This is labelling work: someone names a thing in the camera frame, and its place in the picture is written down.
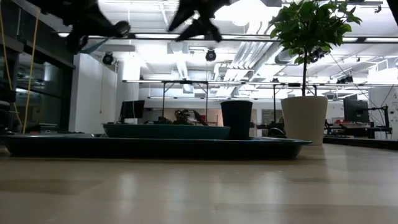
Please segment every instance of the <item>yellow cable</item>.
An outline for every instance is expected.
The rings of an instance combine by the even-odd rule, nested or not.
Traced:
[[[2,47],[3,47],[3,51],[4,51],[4,60],[6,61],[6,72],[7,72],[7,77],[8,77],[8,84],[10,86],[10,90],[12,91],[12,82],[11,82],[10,70],[9,70],[9,67],[8,67],[8,60],[7,60],[6,38],[4,36],[4,26],[3,26],[3,23],[2,23],[1,5],[0,5],[0,26],[1,26]],[[22,121],[19,118],[17,105],[15,103],[14,103],[14,109],[15,109],[15,113],[17,115],[17,119],[19,121],[19,124],[22,126]]]
[[[29,74],[29,82],[27,86],[27,99],[26,99],[26,106],[25,106],[25,121],[24,121],[24,129],[22,130],[22,133],[25,134],[25,128],[26,128],[26,122],[27,122],[27,112],[29,109],[29,100],[30,100],[30,84],[32,80],[32,74],[33,74],[33,65],[34,65],[34,59],[35,59],[35,48],[36,48],[36,37],[37,37],[37,25],[39,24],[39,13],[40,9],[36,8],[36,25],[35,25],[35,33],[33,36],[33,47],[32,47],[32,61],[30,63],[30,74]]]

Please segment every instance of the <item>wooden floor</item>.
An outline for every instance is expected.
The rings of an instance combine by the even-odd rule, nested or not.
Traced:
[[[0,223],[398,223],[398,152],[295,161],[0,158]]]

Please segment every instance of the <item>black pot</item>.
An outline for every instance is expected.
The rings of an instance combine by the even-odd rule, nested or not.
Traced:
[[[230,127],[229,139],[247,140],[250,132],[250,101],[225,101],[221,103],[224,126]]]

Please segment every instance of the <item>potted plant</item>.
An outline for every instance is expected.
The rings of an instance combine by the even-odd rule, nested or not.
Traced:
[[[296,57],[294,63],[303,64],[302,96],[281,101],[288,138],[322,144],[328,102],[324,96],[305,96],[307,65],[343,44],[343,37],[351,32],[349,22],[362,22],[354,16],[355,7],[348,10],[347,6],[347,1],[337,0],[293,2],[270,21],[275,27],[271,38],[277,37],[284,50]]]

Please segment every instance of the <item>white planter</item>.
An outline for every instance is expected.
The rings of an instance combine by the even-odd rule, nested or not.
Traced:
[[[286,135],[290,139],[323,142],[328,99],[324,96],[298,96],[281,101]]]

